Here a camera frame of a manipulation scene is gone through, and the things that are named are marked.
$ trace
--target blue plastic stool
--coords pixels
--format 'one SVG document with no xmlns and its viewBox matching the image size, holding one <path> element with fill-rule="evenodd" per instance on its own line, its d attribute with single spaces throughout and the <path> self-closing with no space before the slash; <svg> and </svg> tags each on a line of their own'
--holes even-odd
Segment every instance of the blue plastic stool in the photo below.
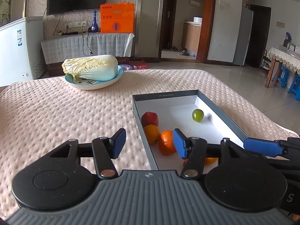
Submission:
<svg viewBox="0 0 300 225">
<path fill-rule="evenodd" d="M 279 81 L 281 83 L 282 88 L 285 88 L 287 86 L 287 79 L 289 78 L 289 70 L 286 67 L 281 66 L 279 75 L 282 75 L 282 76 L 278 77 L 277 81 Z"/>
<path fill-rule="evenodd" d="M 300 76 L 296 76 L 293 80 L 293 83 L 288 91 L 288 93 L 294 92 L 296 94 L 295 99 L 300 100 Z"/>
</svg>

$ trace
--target red apple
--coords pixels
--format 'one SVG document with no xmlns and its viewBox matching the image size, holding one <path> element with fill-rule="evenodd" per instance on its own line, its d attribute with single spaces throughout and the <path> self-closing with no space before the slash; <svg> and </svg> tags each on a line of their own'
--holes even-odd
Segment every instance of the red apple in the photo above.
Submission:
<svg viewBox="0 0 300 225">
<path fill-rule="evenodd" d="M 155 112 L 146 112 L 142 118 L 142 125 L 146 127 L 149 124 L 153 124 L 158 127 L 158 116 Z"/>
</svg>

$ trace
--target wall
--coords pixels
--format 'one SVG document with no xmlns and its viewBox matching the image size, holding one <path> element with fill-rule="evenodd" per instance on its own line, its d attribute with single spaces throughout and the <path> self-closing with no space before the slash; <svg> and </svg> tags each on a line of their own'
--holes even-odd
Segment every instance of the wall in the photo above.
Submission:
<svg viewBox="0 0 300 225">
<path fill-rule="evenodd" d="M 131 3 L 136 3 L 137 0 L 106 0 L 111 3 L 120 3 L 124 1 L 129 1 Z M 27 16 L 43 16 L 44 11 L 46 9 L 47 0 L 28 0 L 27 1 Z M 87 31 L 88 27 L 91 26 L 93 21 L 92 12 L 95 9 L 90 10 L 79 10 L 74 12 L 63 13 L 59 22 L 60 14 L 44 16 L 43 22 L 43 32 L 44 32 L 44 40 L 47 40 L 53 36 L 53 32 L 57 26 L 56 30 L 61 30 L 66 32 L 65 23 L 76 22 L 76 21 L 84 21 L 87 20 L 88 26 L 83 27 L 84 31 Z M 100 25 L 100 9 L 97 10 L 97 23 Z M 81 28 L 72 28 L 69 31 L 81 31 Z"/>
<path fill-rule="evenodd" d="M 224 1 L 229 7 L 220 4 Z M 208 60 L 233 61 L 242 12 L 242 0 L 216 0 Z"/>
<path fill-rule="evenodd" d="M 177 0 L 176 14 L 173 33 L 173 46 L 181 49 L 181 39 L 183 31 L 183 22 L 185 20 L 193 21 L 194 17 L 202 17 L 203 14 L 203 0 L 195 0 L 201 3 L 200 7 L 190 4 L 190 0 Z"/>
<path fill-rule="evenodd" d="M 24 0 L 10 0 L 10 21 L 16 21 L 23 17 Z"/>
<path fill-rule="evenodd" d="M 300 2 L 292 0 L 251 0 L 251 4 L 271 7 L 271 20 L 266 50 L 283 44 L 285 33 L 289 32 L 292 42 L 300 45 Z M 285 28 L 276 26 L 276 22 L 285 23 Z"/>
<path fill-rule="evenodd" d="M 158 57 L 161 13 L 162 0 L 141 0 L 140 17 L 136 18 L 136 23 L 139 24 L 136 57 Z"/>
</svg>

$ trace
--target orange gift box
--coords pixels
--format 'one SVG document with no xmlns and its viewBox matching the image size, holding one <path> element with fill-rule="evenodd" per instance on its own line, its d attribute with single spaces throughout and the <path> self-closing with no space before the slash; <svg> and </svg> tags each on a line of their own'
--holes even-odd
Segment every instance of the orange gift box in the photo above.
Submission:
<svg viewBox="0 0 300 225">
<path fill-rule="evenodd" d="M 100 5 L 101 33 L 133 33 L 134 3 Z"/>
</svg>

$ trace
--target cartoon face on plate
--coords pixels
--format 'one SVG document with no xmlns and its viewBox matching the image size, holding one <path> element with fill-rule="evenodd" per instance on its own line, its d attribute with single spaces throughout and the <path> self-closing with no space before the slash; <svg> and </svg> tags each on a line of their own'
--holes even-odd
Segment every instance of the cartoon face on plate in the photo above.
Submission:
<svg viewBox="0 0 300 225">
<path fill-rule="evenodd" d="M 92 79 L 73 79 L 73 83 L 76 85 L 82 85 L 82 86 L 87 86 L 87 85 L 94 85 L 98 83 L 99 80 L 92 80 Z"/>
</svg>

